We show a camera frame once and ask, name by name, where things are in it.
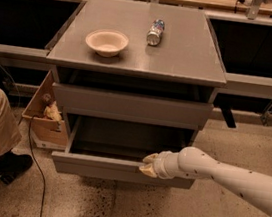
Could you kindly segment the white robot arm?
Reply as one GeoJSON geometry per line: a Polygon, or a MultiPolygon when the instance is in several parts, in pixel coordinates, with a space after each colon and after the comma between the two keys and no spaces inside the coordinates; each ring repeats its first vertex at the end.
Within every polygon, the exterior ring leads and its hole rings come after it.
{"type": "Polygon", "coordinates": [[[219,162],[197,147],[143,158],[146,176],[160,179],[210,179],[272,217],[272,176],[219,162]]]}

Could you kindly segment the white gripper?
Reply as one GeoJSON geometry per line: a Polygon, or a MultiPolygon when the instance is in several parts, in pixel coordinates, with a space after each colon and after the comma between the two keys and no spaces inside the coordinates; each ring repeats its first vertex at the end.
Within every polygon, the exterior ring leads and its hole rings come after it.
{"type": "Polygon", "coordinates": [[[140,172],[149,177],[157,178],[158,176],[160,179],[167,179],[169,176],[164,166],[167,157],[168,151],[153,153],[144,157],[145,165],[139,167],[140,172]]]}

